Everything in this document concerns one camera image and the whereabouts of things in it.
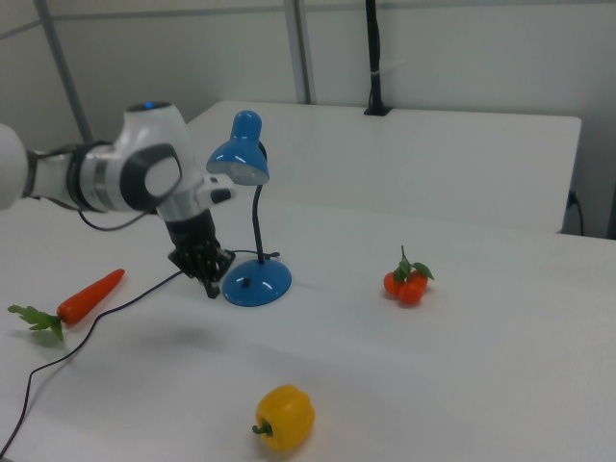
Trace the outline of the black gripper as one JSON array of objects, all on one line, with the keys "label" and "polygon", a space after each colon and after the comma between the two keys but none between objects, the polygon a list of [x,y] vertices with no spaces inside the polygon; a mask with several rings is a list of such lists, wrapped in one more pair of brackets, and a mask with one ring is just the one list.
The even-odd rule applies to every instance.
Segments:
[{"label": "black gripper", "polygon": [[210,298],[217,298],[220,280],[235,256],[220,246],[211,212],[205,210],[185,220],[166,221],[165,226],[174,244],[168,259],[189,278],[196,278]]}]

